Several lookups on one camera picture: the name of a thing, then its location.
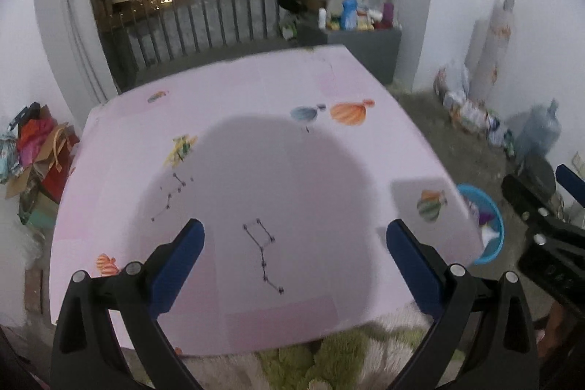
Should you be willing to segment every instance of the blue bottle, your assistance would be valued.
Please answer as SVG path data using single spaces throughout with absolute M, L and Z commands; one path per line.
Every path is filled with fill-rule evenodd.
M 341 30 L 355 30 L 358 28 L 358 0 L 343 1 L 340 27 Z
M 556 118 L 559 104 L 552 100 L 551 105 L 535 106 L 526 121 L 522 133 L 514 141 L 516 162 L 520 163 L 526 154 L 536 152 L 545 157 L 561 135 L 561 124 Z

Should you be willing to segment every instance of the hot air balloon drawing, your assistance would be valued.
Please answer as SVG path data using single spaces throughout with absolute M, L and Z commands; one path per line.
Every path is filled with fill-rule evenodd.
M 416 209 L 423 220 L 434 223 L 439 218 L 443 205 L 447 205 L 445 191 L 423 190 Z
M 193 145 L 197 142 L 197 136 L 190 138 L 188 135 L 179 136 L 173 139 L 175 147 L 171 151 L 171 154 L 165 160 L 165 164 L 171 164 L 176 167 L 185 160 L 185 157 L 191 152 Z
M 361 103 L 339 103 L 331 108 L 331 117 L 347 126 L 358 126 L 366 121 L 366 108 L 375 106 L 373 100 Z
M 314 108 L 308 106 L 299 106 L 291 111 L 291 118 L 295 121 L 305 124 L 306 132 L 310 133 L 308 124 L 317 119 L 319 111 L 325 111 L 325 105 L 317 105 Z
M 150 98 L 148 98 L 148 102 L 154 103 L 159 98 L 162 98 L 163 96 L 167 96 L 167 93 L 168 93 L 168 91 L 157 91 Z
M 116 266 L 116 258 L 110 258 L 104 253 L 98 256 L 98 259 L 95 261 L 95 267 L 101 276 L 114 276 L 120 272 Z

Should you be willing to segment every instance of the metal railing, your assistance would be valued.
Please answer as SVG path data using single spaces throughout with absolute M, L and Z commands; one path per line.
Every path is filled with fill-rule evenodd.
M 135 71 L 209 49 L 280 36 L 277 0 L 147 0 L 94 8 L 118 61 Z

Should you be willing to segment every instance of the gray storage box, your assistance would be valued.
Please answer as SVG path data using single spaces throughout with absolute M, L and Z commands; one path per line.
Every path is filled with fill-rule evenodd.
M 344 45 L 382 84 L 394 78 L 401 36 L 400 29 L 323 31 L 307 23 L 297 26 L 301 46 Z

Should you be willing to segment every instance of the blue hot air balloon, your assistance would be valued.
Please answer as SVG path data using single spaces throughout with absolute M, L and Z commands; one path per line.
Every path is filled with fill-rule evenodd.
M 325 108 L 325 105 L 317 105 L 314 108 L 309 106 L 299 106 L 298 108 L 291 110 L 291 118 L 305 124 L 306 132 L 310 133 L 308 124 L 315 121 L 319 111 L 324 111 Z

